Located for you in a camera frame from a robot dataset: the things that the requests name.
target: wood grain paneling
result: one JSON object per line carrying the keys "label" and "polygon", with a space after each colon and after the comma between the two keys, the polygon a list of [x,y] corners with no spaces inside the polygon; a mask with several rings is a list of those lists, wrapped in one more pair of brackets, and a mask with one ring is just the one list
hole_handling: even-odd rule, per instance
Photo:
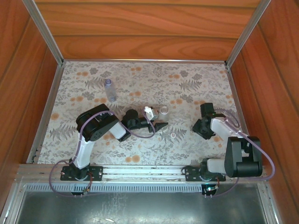
{"label": "wood grain paneling", "polygon": [[[26,162],[43,114],[56,66],[55,58],[52,56],[50,50],[47,49],[43,56],[41,68],[35,74],[36,81],[34,82],[34,88],[30,93],[28,104],[1,168],[0,179],[6,180],[5,183],[0,185],[0,191],[4,195],[7,195],[9,191],[19,164]],[[0,198],[0,205],[4,204],[5,199],[5,197]]]}
{"label": "wood grain paneling", "polygon": [[[292,192],[289,190],[288,183],[284,181],[285,176],[282,171],[282,164],[278,160],[279,157],[276,150],[273,150],[275,146],[257,101],[242,54],[239,54],[236,58],[232,67],[232,74],[249,133],[261,140],[262,149],[268,153],[276,165],[275,176],[272,178],[271,184],[279,211],[283,215],[284,223],[296,223],[295,221],[299,220],[296,204]],[[270,173],[271,168],[267,167],[267,172]]]}
{"label": "wood grain paneling", "polygon": [[[0,145],[9,148],[24,113],[47,46],[32,20],[26,27],[18,52],[0,84]],[[0,151],[0,163],[5,159]]]}
{"label": "wood grain paneling", "polygon": [[20,0],[0,6],[0,211],[28,156],[57,63]]}
{"label": "wood grain paneling", "polygon": [[299,2],[274,1],[259,25],[299,111]]}
{"label": "wood grain paneling", "polygon": [[66,59],[226,60],[258,3],[39,0],[37,5]]}
{"label": "wood grain paneling", "polygon": [[284,223],[299,222],[298,14],[295,1],[272,0],[232,66],[249,133],[277,167],[270,183]]}
{"label": "wood grain paneling", "polygon": [[53,35],[192,35],[238,38],[254,9],[41,4]]}
{"label": "wood grain paneling", "polygon": [[151,36],[57,36],[56,42],[64,57],[72,59],[225,60],[236,40]]}
{"label": "wood grain paneling", "polygon": [[256,7],[260,0],[35,0],[37,3],[138,3],[194,6]]}
{"label": "wood grain paneling", "polygon": [[2,0],[0,10],[0,82],[29,20],[22,1]]}

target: patterned fabric surface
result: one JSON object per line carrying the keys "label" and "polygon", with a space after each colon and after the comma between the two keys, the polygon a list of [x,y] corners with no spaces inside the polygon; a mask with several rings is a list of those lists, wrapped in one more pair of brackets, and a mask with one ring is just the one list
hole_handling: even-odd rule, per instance
{"label": "patterned fabric surface", "polygon": [[[107,101],[106,78],[117,88],[114,103]],[[131,136],[119,142],[105,134],[95,143],[91,163],[196,165],[203,158],[223,156],[225,144],[220,137],[204,140],[191,131],[204,102],[237,117],[223,64],[67,62],[38,163],[70,159],[78,143],[77,116],[102,103],[120,120],[131,108],[141,113],[146,105],[166,105],[170,120],[151,139]],[[135,132],[150,135],[147,129]]]}

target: purple cable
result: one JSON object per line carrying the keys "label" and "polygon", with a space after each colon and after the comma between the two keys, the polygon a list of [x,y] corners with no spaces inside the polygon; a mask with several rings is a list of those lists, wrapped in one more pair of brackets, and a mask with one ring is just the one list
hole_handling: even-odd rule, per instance
{"label": "purple cable", "polygon": [[[115,114],[113,113],[113,111],[101,111],[101,112],[98,112],[98,113],[96,113],[95,115],[91,116],[91,117],[90,117],[90,118],[89,118],[89,119],[82,125],[82,127],[81,127],[81,130],[80,130],[80,138],[79,138],[79,142],[78,142],[78,148],[77,148],[77,151],[76,151],[76,153],[75,153],[74,159],[73,159],[71,162],[67,162],[67,161],[65,161],[65,160],[60,160],[60,161],[58,161],[58,162],[53,166],[53,168],[51,169],[51,172],[50,172],[50,175],[49,175],[49,185],[50,185],[51,190],[52,190],[54,193],[56,193],[56,194],[58,194],[58,195],[60,195],[60,196],[65,196],[65,197],[75,197],[75,196],[73,196],[73,195],[65,195],[65,194],[61,194],[61,193],[59,193],[58,191],[56,191],[56,190],[53,188],[53,186],[52,186],[52,180],[51,180],[51,177],[52,177],[52,174],[53,174],[53,171],[54,171],[55,167],[56,167],[59,163],[64,162],[66,165],[70,165],[70,164],[72,164],[72,163],[76,160],[76,158],[77,158],[77,156],[78,156],[78,154],[79,154],[79,151],[80,151],[81,141],[82,141],[82,137],[83,137],[83,130],[84,130],[85,126],[86,126],[92,119],[94,119],[95,117],[97,117],[97,116],[99,116],[99,115],[101,115],[101,114],[103,114],[103,113],[110,113],[110,114],[112,114],[112,115],[115,115]],[[140,136],[140,135],[137,135],[137,134],[131,132],[131,131],[130,131],[127,127],[125,127],[121,122],[120,122],[120,124],[121,124],[121,125],[122,125],[122,126],[129,132],[129,133],[131,133],[131,135],[133,135],[133,136],[135,136],[135,137],[137,137],[137,138],[149,139],[149,138],[151,138],[151,137],[153,137],[153,136],[155,135],[155,133],[156,133],[156,131],[155,131],[155,127],[154,127],[154,125],[151,123],[151,121],[147,118],[146,113],[144,113],[143,116],[145,117],[145,119],[146,119],[147,122],[151,125],[151,127],[152,127],[152,129],[153,129],[153,134],[150,135],[150,136]]]}
{"label": "purple cable", "polygon": [[252,140],[250,140],[243,132],[238,131],[237,129],[235,129],[229,122],[228,120],[225,120],[225,123],[233,130],[235,131],[237,134],[239,134],[241,137],[243,137],[244,139],[246,139],[249,143],[251,143],[255,148],[257,148],[266,158],[267,160],[270,162],[271,167],[272,167],[272,173],[269,176],[266,177],[248,177],[248,179],[251,180],[259,180],[259,181],[267,181],[269,179],[271,179],[274,175],[275,175],[275,165],[272,161],[272,159],[268,156],[268,154],[262,150],[256,143],[254,143]]}
{"label": "purple cable", "polygon": [[[259,180],[259,181],[267,181],[267,180],[271,179],[275,175],[275,165],[274,165],[272,159],[268,156],[268,154],[264,150],[262,150],[256,143],[254,143],[252,140],[250,140],[243,132],[238,131],[236,128],[234,128],[233,125],[231,125],[229,121],[232,123],[232,121],[231,121],[230,118],[226,118],[225,123],[234,132],[236,132],[237,134],[239,134],[241,137],[243,137],[249,143],[251,143],[255,148],[257,148],[268,159],[268,161],[270,162],[271,167],[272,167],[272,173],[269,176],[266,176],[266,177],[247,177],[247,179],[250,179],[250,180]],[[234,183],[234,185],[229,190],[227,190],[227,191],[225,191],[225,192],[223,192],[221,194],[214,195],[214,196],[212,196],[212,198],[226,195],[227,193],[229,193],[230,191],[232,191],[232,189],[234,189],[236,187],[236,185],[237,185],[238,182],[239,182],[239,178],[237,178],[236,182]]]}
{"label": "purple cable", "polygon": [[235,126],[235,128],[239,128],[239,127],[240,127],[240,123],[239,123],[238,119],[237,119],[237,118],[235,117],[235,115],[233,115],[231,112],[229,112],[229,111],[227,111],[227,110],[225,110],[225,109],[215,109],[215,110],[216,110],[216,111],[220,111],[220,112],[227,113],[227,114],[229,114],[230,116],[232,116],[232,118],[235,119],[235,121],[237,122],[237,125],[235,125],[235,123],[234,123],[230,118],[228,118],[229,121]]}
{"label": "purple cable", "polygon": [[213,195],[212,198],[214,198],[214,197],[219,197],[219,196],[223,196],[223,195],[228,194],[229,192],[231,192],[231,191],[237,186],[237,183],[239,182],[239,180],[240,180],[240,179],[237,178],[237,180],[235,181],[234,185],[233,185],[230,189],[228,189],[227,191],[224,191],[224,192],[222,192],[222,193],[220,193],[220,194],[218,194],[218,195]]}

